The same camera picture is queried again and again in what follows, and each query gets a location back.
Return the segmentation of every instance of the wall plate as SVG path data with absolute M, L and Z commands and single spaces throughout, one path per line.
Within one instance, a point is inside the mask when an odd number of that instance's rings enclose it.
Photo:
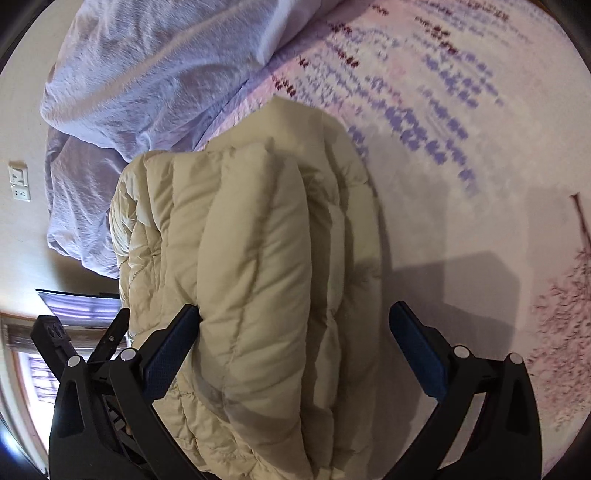
M 8 166 L 8 176 L 11 185 L 29 186 L 29 175 L 25 165 L 11 163 Z
M 10 185 L 12 190 L 12 198 L 15 200 L 22 200 L 23 202 L 31 201 L 31 192 L 29 187 L 23 187 L 21 185 Z

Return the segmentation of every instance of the bed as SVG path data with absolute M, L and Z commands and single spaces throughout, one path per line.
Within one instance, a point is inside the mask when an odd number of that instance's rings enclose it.
M 275 95 L 336 117 L 381 204 L 384 311 L 405 299 L 450 343 L 491 358 L 520 352 L 549 471 L 591 408 L 591 76 L 558 23 L 524 0 L 348 0 L 230 93 L 199 129 L 146 145 L 199 150 Z M 116 276 L 106 218 L 131 150 L 83 142 L 76 127 L 50 137 L 50 245 Z M 78 148 L 92 153 L 76 170 L 84 180 L 69 178 Z M 107 178 L 91 202 L 78 187 Z M 92 228 L 65 247 L 73 216 Z M 387 336 L 382 343 L 375 477 L 434 407 Z

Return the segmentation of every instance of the wall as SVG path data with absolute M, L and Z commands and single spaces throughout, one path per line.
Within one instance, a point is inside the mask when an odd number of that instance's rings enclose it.
M 0 312 L 48 313 L 35 288 L 117 292 L 100 277 L 47 246 L 43 160 L 47 127 L 38 113 L 43 86 L 82 0 L 56 0 L 36 20 L 0 74 Z M 8 162 L 29 169 L 31 201 L 12 200 Z

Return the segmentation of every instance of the light switch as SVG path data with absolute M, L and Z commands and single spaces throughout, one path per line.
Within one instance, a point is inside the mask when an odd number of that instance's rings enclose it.
M 28 187 L 29 178 L 26 167 L 20 167 L 15 165 L 8 166 L 8 174 L 10 176 L 11 185 L 19 185 L 21 187 Z

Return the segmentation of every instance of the beige puffer jacket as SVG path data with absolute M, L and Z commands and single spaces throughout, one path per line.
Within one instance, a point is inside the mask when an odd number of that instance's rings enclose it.
M 139 347 L 186 303 L 203 323 L 154 407 L 223 480 L 363 480 L 381 259 L 376 202 L 343 128 L 273 99 L 199 153 L 150 152 L 111 209 Z

